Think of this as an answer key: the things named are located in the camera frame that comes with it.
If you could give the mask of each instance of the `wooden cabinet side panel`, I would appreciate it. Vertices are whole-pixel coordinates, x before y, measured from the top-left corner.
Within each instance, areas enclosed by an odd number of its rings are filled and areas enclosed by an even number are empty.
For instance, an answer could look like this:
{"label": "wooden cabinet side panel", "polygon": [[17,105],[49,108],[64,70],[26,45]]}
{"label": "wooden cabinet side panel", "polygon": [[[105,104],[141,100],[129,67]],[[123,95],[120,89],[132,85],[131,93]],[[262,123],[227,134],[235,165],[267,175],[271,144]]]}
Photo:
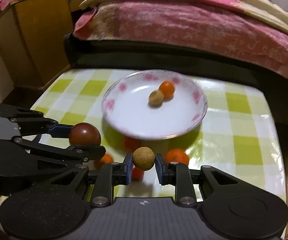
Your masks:
{"label": "wooden cabinet side panel", "polygon": [[47,84],[68,66],[63,37],[73,31],[67,0],[25,0],[16,4],[31,58]]}
{"label": "wooden cabinet side panel", "polygon": [[12,7],[0,18],[0,54],[15,86],[43,85],[21,38]]}

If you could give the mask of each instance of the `pink mattress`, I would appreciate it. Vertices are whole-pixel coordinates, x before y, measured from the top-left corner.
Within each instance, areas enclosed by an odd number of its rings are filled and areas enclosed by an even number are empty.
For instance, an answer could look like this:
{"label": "pink mattress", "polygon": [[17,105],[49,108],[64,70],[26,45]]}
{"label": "pink mattress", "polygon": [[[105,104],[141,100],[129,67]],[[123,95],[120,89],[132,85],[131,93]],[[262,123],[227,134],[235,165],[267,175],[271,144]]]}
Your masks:
{"label": "pink mattress", "polygon": [[119,1],[76,23],[82,40],[150,41],[192,47],[254,63],[288,78],[288,35],[227,9],[197,4]]}

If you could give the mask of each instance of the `white bowl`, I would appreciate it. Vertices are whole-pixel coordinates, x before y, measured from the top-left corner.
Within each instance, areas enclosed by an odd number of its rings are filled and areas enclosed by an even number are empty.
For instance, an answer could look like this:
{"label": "white bowl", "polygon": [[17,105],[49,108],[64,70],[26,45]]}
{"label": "white bowl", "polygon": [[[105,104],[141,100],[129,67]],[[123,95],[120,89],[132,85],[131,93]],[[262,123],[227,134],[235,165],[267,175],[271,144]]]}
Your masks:
{"label": "white bowl", "polygon": [[[164,81],[175,85],[174,96],[160,107],[151,107],[148,97]],[[104,119],[120,133],[141,140],[164,140],[188,133],[200,124],[206,111],[203,90],[190,78],[166,70],[124,77],[108,89],[102,101]]]}

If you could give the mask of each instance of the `checkered tablecloth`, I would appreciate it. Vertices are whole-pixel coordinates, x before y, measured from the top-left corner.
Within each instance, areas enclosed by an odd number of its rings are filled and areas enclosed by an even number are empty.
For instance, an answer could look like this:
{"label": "checkered tablecloth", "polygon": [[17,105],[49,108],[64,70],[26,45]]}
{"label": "checkered tablecloth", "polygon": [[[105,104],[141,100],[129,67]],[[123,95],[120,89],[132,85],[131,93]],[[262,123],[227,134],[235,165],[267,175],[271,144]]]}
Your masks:
{"label": "checkered tablecloth", "polygon": [[[123,135],[102,118],[101,101],[114,82],[135,71],[70,70],[62,74],[37,100],[32,109],[63,124],[89,122],[101,133],[105,146],[117,162],[125,152]],[[189,167],[211,165],[278,195],[286,201],[285,173],[280,145],[269,107],[259,90],[233,83],[192,77],[207,96],[209,107],[202,124],[178,138],[150,142],[142,146],[166,153],[183,148]],[[43,135],[40,141],[66,148],[68,139]],[[116,186],[117,196],[174,196],[174,186],[161,186],[155,169],[145,172],[143,182]],[[198,187],[196,196],[201,199]]]}

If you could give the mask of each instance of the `white logo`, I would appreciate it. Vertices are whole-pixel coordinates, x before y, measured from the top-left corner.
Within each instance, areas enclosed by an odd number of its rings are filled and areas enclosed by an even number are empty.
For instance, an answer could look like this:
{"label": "white logo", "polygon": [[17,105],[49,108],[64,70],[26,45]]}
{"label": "white logo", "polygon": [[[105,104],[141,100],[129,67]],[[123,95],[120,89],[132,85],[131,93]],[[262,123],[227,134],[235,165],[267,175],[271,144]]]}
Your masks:
{"label": "white logo", "polygon": [[142,200],[141,202],[139,202],[141,205],[145,206],[146,204],[148,204],[149,202],[147,200]]}

